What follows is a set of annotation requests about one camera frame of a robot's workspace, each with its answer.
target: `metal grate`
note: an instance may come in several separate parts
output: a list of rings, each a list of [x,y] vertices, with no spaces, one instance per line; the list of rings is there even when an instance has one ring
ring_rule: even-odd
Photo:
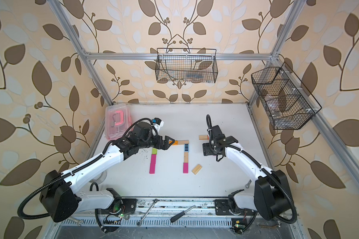
[[[215,49],[157,48],[157,81],[215,83],[218,75]]]
[[[273,128],[298,130],[322,107],[302,81],[299,88],[292,83],[286,73],[289,67],[283,66],[254,72],[251,79]],[[311,95],[319,107],[311,106],[300,90]]]

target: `screwdriver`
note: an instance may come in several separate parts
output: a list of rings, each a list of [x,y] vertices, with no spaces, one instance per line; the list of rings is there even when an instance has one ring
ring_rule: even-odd
[[[191,208],[187,209],[186,211],[182,211],[182,212],[178,213],[177,215],[175,215],[174,217],[172,217],[170,219],[170,222],[173,223],[173,222],[177,221],[180,217],[185,215],[185,213],[187,213],[188,211],[192,210],[195,207],[196,207],[196,205],[192,206]]]

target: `wallpaper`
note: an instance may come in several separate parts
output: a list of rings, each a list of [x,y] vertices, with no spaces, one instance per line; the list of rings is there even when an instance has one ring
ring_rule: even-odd
[[[252,109],[309,238],[359,238],[359,190],[313,122],[297,131],[273,130],[262,104]]]
[[[259,60],[217,61],[216,83],[192,83],[166,78],[156,81],[155,64],[143,60],[97,60],[95,67],[117,103],[247,102],[254,90],[250,74],[263,69]],[[92,95],[98,96],[95,88]]]
[[[307,1],[280,58],[359,160],[359,0]]]
[[[85,159],[106,106],[93,88],[45,1],[0,0],[0,238],[43,234],[49,218],[17,208],[47,173]],[[35,199],[25,212],[45,209]]]
[[[291,0],[61,0],[88,52],[270,53]]]

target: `white table surface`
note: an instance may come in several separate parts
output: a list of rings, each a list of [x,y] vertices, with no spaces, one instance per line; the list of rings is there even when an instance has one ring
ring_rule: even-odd
[[[189,173],[183,174],[184,146],[158,150],[155,174],[149,174],[152,148],[140,149],[136,155],[107,170],[100,189],[114,188],[123,197],[226,197],[245,189],[249,178],[228,158],[216,162],[215,156],[203,156],[198,135],[207,134],[206,115],[212,125],[219,125],[225,136],[233,136],[257,161],[267,165],[257,134],[245,104],[162,104],[129,105],[132,120],[155,117],[163,120],[159,135],[175,140],[189,140]],[[95,155],[107,143],[102,135]],[[194,175],[192,169],[202,169]],[[254,193],[254,184],[248,193]]]

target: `pink wooden block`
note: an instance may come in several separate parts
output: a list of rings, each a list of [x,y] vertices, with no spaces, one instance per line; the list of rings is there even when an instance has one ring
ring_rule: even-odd
[[[183,173],[189,173],[189,163],[183,163]]]
[[[150,170],[149,173],[150,174],[154,174],[155,172],[155,160],[156,160],[157,155],[152,155],[152,159],[150,160]]]

